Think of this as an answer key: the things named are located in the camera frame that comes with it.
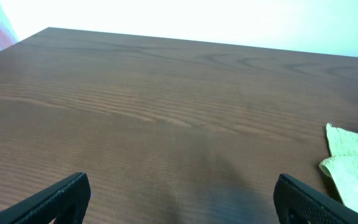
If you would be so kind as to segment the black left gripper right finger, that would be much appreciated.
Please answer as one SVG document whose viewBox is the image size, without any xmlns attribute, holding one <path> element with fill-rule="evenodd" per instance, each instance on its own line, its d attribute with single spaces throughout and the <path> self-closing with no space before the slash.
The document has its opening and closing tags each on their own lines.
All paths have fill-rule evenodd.
<svg viewBox="0 0 358 224">
<path fill-rule="evenodd" d="M 280 174 L 273 191 L 280 224 L 358 224 L 358 213 L 300 180 Z"/>
</svg>

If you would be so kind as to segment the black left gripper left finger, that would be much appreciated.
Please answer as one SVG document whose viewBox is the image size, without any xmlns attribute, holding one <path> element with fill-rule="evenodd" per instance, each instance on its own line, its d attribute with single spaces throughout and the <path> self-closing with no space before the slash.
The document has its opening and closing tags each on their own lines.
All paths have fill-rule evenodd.
<svg viewBox="0 0 358 224">
<path fill-rule="evenodd" d="M 74 173 L 0 212 L 0 224 L 82 224 L 91 197 L 88 177 Z"/>
</svg>

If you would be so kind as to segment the light green microfiber cloth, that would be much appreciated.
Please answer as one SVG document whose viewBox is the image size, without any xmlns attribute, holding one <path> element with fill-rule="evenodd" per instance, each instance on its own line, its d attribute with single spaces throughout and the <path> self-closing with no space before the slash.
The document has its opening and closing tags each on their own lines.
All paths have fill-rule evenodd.
<svg viewBox="0 0 358 224">
<path fill-rule="evenodd" d="M 330 157 L 319 164 L 332 178 L 343 204 L 358 213 L 358 133 L 326 125 Z"/>
</svg>

